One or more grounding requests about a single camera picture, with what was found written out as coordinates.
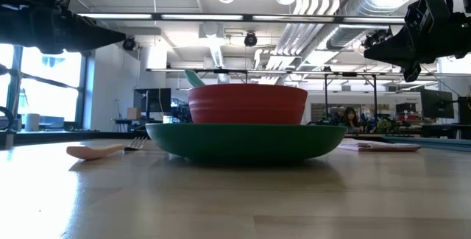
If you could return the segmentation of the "red plastic bowl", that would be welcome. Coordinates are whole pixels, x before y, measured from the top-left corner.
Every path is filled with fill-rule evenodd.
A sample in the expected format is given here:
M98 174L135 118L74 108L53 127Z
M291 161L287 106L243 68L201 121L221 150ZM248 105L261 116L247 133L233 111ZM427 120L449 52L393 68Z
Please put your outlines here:
M282 85L205 85L188 91L197 124L299 125L308 92Z

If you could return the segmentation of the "green potted plant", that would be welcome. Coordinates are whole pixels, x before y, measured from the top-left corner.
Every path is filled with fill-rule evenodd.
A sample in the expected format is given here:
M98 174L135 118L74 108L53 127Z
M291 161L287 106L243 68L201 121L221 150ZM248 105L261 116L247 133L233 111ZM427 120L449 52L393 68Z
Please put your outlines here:
M376 123L376 132L387 134L392 130L393 123L388 118L379 119Z

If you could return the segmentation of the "green plastic plate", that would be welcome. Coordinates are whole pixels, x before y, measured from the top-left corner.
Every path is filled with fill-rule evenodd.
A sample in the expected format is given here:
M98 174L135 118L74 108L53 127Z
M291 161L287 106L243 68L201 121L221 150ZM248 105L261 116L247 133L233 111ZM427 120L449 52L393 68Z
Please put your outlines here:
M347 128L277 124L147 124L162 150L211 163L282 163L325 155L344 139Z

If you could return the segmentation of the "overhead frame light bar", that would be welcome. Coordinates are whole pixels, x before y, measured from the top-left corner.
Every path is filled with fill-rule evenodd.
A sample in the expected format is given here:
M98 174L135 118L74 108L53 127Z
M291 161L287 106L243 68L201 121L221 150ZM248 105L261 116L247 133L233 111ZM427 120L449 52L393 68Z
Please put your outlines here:
M216 13L80 13L103 21L216 21L246 23L402 25L402 17L340 15L258 15Z

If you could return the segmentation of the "peach handled fork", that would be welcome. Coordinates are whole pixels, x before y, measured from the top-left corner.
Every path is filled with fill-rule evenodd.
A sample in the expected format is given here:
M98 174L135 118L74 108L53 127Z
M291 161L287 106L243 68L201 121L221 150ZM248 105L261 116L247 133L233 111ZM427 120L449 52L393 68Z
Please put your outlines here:
M97 160L114 154L118 151L138 151L141 150L147 141L147 137L136 137L127 145L112 145L99 148L87 146L69 146L66 153L80 160Z

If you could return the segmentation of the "silver ventilation duct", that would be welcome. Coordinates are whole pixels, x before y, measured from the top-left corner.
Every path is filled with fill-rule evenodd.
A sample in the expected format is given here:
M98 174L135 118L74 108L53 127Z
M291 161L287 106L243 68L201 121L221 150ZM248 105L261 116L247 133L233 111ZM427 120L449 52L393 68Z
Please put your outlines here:
M344 16L388 16L410 0L348 0L340 9ZM351 44L366 29L336 27L326 40L326 48L340 50Z

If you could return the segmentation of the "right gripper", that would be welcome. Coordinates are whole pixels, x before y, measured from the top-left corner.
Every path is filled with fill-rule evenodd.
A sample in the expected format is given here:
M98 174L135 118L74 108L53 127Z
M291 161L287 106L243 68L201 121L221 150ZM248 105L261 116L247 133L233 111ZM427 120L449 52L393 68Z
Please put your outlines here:
M471 52L471 16L452 13L446 18L415 15L406 19L406 36L391 29L378 29L363 41L364 57L401 67L405 82L414 82L421 73L419 63L432 63L438 57L458 59ZM406 65L408 58L417 63Z

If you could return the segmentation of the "white paper roll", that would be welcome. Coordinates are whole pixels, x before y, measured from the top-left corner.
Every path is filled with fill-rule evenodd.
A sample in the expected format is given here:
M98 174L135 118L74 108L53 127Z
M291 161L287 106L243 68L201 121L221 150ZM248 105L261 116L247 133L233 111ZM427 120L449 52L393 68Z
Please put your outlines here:
M27 132L37 132L40 130L40 115L28 113L25 115L25 130Z

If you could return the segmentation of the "blue mat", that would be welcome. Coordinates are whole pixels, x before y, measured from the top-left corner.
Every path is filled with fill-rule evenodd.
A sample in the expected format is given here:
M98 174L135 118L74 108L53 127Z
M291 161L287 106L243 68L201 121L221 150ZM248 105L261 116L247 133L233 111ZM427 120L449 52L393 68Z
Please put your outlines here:
M441 139L441 138L406 138L383 136L387 143L417 144L429 149L444 149L450 151L471 152L471 140Z

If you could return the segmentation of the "black computer monitor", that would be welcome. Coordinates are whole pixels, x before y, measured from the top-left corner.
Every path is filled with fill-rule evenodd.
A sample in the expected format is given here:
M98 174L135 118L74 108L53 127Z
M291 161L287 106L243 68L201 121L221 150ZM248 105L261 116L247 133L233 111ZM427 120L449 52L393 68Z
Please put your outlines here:
M420 91L422 115L426 118L455 118L453 96L439 90Z
M142 112L169 112L171 109L170 88L139 88L134 89L133 107Z
M458 125L461 139L471 140L471 96L458 97Z

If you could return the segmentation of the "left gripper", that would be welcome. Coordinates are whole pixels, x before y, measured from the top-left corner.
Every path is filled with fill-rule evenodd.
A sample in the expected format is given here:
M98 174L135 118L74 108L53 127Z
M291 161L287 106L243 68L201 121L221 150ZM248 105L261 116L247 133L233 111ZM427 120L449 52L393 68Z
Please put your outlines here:
M76 22L69 11L0 7L0 43L36 47L46 54L60 54L63 50L93 50L126 39L123 32L102 28L93 18L80 15L77 42Z

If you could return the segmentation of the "folded white napkin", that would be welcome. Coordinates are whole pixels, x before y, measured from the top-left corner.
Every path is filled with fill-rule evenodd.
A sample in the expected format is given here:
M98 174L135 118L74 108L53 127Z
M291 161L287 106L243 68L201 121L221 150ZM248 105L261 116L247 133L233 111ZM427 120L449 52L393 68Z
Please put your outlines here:
M421 145L408 143L384 143L370 140L355 140L345 138L338 145L339 149L351 151L376 151L376 152L415 152L421 149Z

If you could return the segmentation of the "turquoise handled spoon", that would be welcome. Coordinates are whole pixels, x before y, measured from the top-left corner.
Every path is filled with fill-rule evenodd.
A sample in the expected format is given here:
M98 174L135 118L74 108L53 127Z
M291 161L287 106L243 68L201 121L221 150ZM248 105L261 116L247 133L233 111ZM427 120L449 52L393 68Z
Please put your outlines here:
M196 71L187 69L184 70L184 74L185 78L194 88L205 86L205 83L199 78Z

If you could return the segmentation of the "person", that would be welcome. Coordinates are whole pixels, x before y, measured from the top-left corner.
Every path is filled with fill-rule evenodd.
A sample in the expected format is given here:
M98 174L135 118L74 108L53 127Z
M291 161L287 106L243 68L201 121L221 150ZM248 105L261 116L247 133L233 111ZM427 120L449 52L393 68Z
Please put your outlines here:
M361 132L358 116L352 107L347 107L343 112L341 124L347 127L347 132L350 134L359 134Z

